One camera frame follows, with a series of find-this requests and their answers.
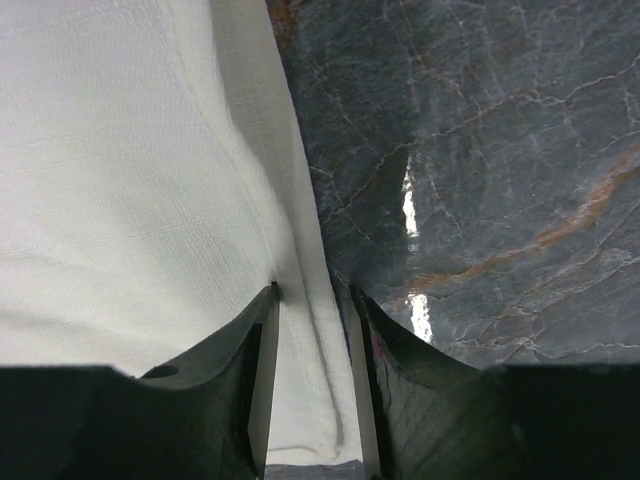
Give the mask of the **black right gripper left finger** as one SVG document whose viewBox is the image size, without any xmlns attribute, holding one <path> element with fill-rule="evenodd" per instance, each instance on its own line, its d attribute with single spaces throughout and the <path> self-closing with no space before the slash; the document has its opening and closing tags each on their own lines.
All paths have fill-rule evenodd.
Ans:
<svg viewBox="0 0 640 480">
<path fill-rule="evenodd" d="M 265 475 L 280 290 L 262 289 L 229 324 L 139 380 L 150 479 Z"/>
</svg>

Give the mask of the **white cloth napkin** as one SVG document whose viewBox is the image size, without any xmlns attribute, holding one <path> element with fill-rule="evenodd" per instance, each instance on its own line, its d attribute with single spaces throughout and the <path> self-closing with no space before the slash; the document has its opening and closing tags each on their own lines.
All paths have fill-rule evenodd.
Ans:
<svg viewBox="0 0 640 480">
<path fill-rule="evenodd" d="M 1 5 L 1 361 L 141 374 L 282 292 L 267 459 L 361 456 L 262 1 Z"/>
</svg>

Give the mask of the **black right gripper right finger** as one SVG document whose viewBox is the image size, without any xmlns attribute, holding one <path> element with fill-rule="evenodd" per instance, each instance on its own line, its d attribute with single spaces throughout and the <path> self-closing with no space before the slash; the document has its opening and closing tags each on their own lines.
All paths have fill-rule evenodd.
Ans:
<svg viewBox="0 0 640 480">
<path fill-rule="evenodd" d="M 369 412 L 361 426 L 373 479 L 502 479 L 505 416 L 491 380 L 409 332 L 350 289 Z"/>
</svg>

